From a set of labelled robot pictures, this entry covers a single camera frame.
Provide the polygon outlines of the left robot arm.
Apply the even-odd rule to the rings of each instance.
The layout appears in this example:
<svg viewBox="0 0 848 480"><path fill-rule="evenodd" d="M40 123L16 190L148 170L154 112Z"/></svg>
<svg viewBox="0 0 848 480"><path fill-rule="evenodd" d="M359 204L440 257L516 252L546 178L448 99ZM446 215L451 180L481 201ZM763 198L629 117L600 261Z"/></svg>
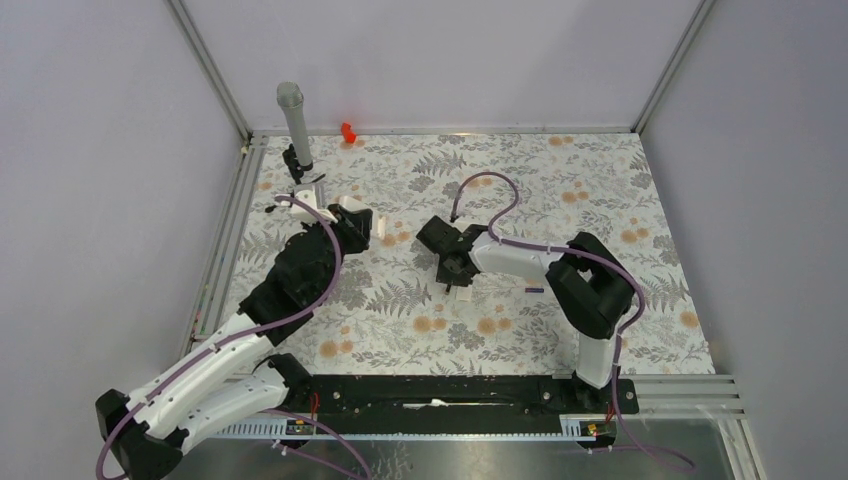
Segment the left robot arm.
<svg viewBox="0 0 848 480"><path fill-rule="evenodd" d="M207 438L260 411L296 411L310 385L275 349L330 296L345 257L383 239L386 221L344 197L325 209L289 201L302 225L265 279L199 347L145 385L110 389L95 403L103 445L95 475L113 457L124 479L163 479Z"/></svg>

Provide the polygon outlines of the white battery cover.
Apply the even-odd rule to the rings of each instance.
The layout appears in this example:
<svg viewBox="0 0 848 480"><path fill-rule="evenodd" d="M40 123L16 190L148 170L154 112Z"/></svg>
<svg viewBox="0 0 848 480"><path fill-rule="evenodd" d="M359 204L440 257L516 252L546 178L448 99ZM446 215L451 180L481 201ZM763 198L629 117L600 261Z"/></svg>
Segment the white battery cover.
<svg viewBox="0 0 848 480"><path fill-rule="evenodd" d="M456 300L461 302L471 302L473 299L473 287L457 287Z"/></svg>

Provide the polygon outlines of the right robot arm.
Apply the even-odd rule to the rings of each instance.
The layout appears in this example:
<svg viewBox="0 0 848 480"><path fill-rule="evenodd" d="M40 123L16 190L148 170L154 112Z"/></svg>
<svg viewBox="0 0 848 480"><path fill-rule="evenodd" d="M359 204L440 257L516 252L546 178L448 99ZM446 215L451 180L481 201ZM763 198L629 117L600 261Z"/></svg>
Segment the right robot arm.
<svg viewBox="0 0 848 480"><path fill-rule="evenodd" d="M575 402L597 412L613 398L613 365L622 318L642 294L627 272L594 235L580 232L566 246L495 237L480 224L432 217L416 239L438 257L436 281L466 288L484 273L544 281L565 318L579 333L573 386Z"/></svg>

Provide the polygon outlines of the white red remote control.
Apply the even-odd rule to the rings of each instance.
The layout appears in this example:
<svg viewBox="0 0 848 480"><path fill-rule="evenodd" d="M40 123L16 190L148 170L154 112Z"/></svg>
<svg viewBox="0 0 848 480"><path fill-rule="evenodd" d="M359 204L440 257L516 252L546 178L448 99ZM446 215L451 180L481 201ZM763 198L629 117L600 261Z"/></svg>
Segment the white red remote control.
<svg viewBox="0 0 848 480"><path fill-rule="evenodd" d="M343 217L362 235L371 239L384 240L387 233L387 220L377 210L353 196L341 196L337 202Z"/></svg>

